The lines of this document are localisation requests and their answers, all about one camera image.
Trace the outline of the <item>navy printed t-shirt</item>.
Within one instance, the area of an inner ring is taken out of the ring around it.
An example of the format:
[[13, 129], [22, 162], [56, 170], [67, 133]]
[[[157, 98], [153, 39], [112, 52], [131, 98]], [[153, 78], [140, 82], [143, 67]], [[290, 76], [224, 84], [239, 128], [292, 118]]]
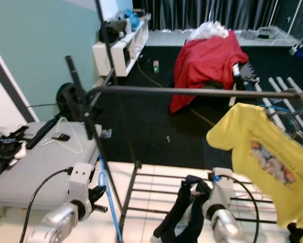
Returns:
[[164, 220], [154, 229], [159, 243], [198, 243], [205, 221], [197, 193], [197, 181], [202, 178], [188, 175], [181, 182], [177, 199]]

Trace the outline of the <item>yellow printed t-shirt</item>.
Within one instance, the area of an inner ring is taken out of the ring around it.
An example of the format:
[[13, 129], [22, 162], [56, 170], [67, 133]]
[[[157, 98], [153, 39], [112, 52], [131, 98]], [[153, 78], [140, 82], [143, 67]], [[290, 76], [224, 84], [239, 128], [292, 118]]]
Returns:
[[287, 137], [263, 107], [235, 104], [207, 132], [207, 143], [231, 151], [233, 171], [271, 197], [277, 224], [303, 228], [303, 146]]

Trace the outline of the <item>long black bar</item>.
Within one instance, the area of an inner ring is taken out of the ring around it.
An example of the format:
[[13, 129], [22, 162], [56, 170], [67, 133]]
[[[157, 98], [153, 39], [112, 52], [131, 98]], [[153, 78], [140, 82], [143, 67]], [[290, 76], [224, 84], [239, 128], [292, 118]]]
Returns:
[[52, 130], [53, 127], [57, 124], [57, 122], [62, 118], [61, 114], [57, 114], [54, 116], [51, 120], [48, 120], [36, 133], [35, 135], [29, 139], [29, 141], [26, 143], [25, 148], [27, 150], [30, 150], [34, 148], [46, 135], [50, 130]]

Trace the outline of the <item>black backpack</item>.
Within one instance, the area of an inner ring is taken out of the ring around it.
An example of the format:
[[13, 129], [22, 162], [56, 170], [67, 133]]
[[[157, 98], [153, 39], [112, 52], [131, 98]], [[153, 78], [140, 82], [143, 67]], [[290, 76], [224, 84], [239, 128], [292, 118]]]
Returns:
[[79, 109], [79, 101], [75, 84], [62, 84], [56, 94], [58, 115], [63, 116], [69, 122], [84, 122], [84, 116]]

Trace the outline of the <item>black metal clothes rack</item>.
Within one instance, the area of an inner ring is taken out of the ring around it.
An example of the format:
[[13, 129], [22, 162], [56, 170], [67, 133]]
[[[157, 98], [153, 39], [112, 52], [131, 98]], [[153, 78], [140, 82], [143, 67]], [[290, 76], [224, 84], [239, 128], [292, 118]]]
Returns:
[[[89, 139], [93, 138], [96, 146], [98, 148], [98, 152], [106, 159], [106, 155], [104, 152], [104, 148], [101, 144], [101, 140], [98, 138], [98, 132], [95, 129], [95, 121], [91, 118], [93, 113], [93, 107], [96, 106], [96, 102], [99, 99], [99, 96], [103, 93], [117, 93], [117, 94], [151, 94], [151, 95], [194, 95], [194, 96], [203, 96], [203, 97], [237, 97], [237, 98], [247, 98], [247, 99], [296, 99], [297, 97], [293, 93], [279, 93], [279, 92], [267, 92], [267, 91], [232, 91], [232, 90], [217, 90], [217, 89], [189, 89], [189, 88], [143, 88], [143, 87], [132, 87], [132, 86], [106, 86], [106, 83], [115, 76], [115, 70], [110, 70], [110, 73], [105, 77], [105, 85], [104, 86], [96, 86], [86, 91], [84, 87], [82, 87], [79, 74], [75, 64], [73, 62], [72, 56], [64, 56], [64, 60], [67, 64], [68, 70], [70, 72], [70, 76], [72, 78], [73, 83], [77, 86], [77, 94], [80, 96], [79, 101], [79, 109], [83, 113], [84, 116], [84, 125], [85, 130], [87, 131], [87, 136]], [[129, 201], [131, 198], [131, 192], [133, 190], [133, 185], [135, 183], [135, 179], [137, 177], [137, 171], [141, 168], [141, 162], [135, 159], [135, 153], [133, 150], [133, 145], [129, 135], [126, 134], [129, 153], [131, 155], [131, 159], [134, 160], [134, 169], [133, 174], [129, 181], [129, 188], [127, 190], [127, 194], [124, 199], [124, 204], [122, 202], [122, 219], [125, 222], [124, 218], [126, 217], [128, 210], [137, 210], [137, 211], [149, 211], [147, 209], [138, 209], [138, 208], [129, 208]], [[250, 201], [254, 203], [256, 218], [255, 220], [251, 220], [249, 222], [255, 222], [255, 234], [253, 243], [256, 243], [259, 239], [259, 225], [264, 221], [260, 220], [259, 208], [257, 206], [258, 200], [255, 200], [253, 194], [247, 189], [246, 185], [241, 181], [235, 181], [235, 183], [239, 184], [243, 187], [247, 194], [251, 197]]]

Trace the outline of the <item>black white machine under cloth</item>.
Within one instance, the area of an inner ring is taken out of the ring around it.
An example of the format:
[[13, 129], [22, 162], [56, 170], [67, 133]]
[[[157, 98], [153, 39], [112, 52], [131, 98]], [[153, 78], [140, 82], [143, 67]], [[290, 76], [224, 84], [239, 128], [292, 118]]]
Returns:
[[248, 87], [253, 87], [259, 81], [251, 63], [236, 63], [232, 67], [232, 72], [234, 90], [244, 91]]

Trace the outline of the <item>red cloth cover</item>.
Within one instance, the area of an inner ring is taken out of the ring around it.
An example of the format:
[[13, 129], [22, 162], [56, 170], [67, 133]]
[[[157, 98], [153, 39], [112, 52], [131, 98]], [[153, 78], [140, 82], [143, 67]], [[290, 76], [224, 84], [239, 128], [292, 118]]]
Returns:
[[215, 83], [217, 89], [232, 90], [233, 67], [248, 62], [249, 56], [242, 51], [233, 31], [228, 37], [215, 35], [188, 40], [175, 60], [174, 87], [202, 89], [208, 83]]

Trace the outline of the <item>white low shelf unit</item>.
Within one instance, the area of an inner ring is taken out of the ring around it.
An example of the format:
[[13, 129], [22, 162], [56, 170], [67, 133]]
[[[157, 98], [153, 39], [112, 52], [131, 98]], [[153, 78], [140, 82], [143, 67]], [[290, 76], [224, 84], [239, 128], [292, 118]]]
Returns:
[[109, 74], [110, 70], [114, 69], [115, 76], [128, 76], [140, 57], [148, 39], [149, 23], [141, 21], [135, 30], [124, 35], [119, 41], [109, 45], [111, 58], [108, 57], [106, 44], [96, 42], [93, 46], [93, 56], [99, 75], [105, 77]]

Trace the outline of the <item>white low platform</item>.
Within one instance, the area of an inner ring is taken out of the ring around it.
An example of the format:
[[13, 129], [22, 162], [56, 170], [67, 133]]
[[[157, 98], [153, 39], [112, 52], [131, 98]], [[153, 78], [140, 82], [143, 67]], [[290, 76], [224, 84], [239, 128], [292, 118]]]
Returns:
[[[235, 35], [239, 40], [239, 44], [243, 47], [258, 46], [258, 47], [291, 47], [299, 43], [299, 39], [284, 34], [278, 34], [276, 39], [262, 39], [262, 38], [246, 38], [244, 34], [246, 31], [236, 32]], [[192, 31], [149, 31], [147, 46], [184, 46], [186, 40], [190, 37]]]

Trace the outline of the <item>clear crumpled plastic bag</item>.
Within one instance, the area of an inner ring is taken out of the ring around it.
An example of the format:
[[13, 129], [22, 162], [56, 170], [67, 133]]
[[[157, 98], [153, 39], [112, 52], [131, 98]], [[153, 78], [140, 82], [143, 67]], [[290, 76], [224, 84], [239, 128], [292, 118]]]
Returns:
[[226, 38], [230, 31], [226, 30], [219, 22], [205, 22], [198, 26], [187, 38], [188, 41], [196, 39], [208, 39], [212, 37]]

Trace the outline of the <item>dark pleated curtain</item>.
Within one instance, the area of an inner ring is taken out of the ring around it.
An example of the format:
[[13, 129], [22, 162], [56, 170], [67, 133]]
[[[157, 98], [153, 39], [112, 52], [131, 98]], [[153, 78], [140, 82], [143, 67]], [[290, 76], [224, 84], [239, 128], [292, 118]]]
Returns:
[[188, 30], [219, 22], [233, 30], [276, 26], [291, 35], [303, 34], [303, 0], [132, 1], [135, 9], [151, 14], [152, 30]]

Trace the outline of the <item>blue item on shelf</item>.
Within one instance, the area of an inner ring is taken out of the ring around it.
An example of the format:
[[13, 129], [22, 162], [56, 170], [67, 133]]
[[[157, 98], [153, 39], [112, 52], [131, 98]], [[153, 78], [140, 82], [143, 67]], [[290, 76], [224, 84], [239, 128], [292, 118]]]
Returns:
[[124, 10], [122, 16], [126, 19], [129, 19], [129, 24], [131, 26], [131, 30], [136, 30], [138, 26], [140, 25], [140, 18], [137, 15], [136, 12], [134, 12], [132, 9], [126, 9]]

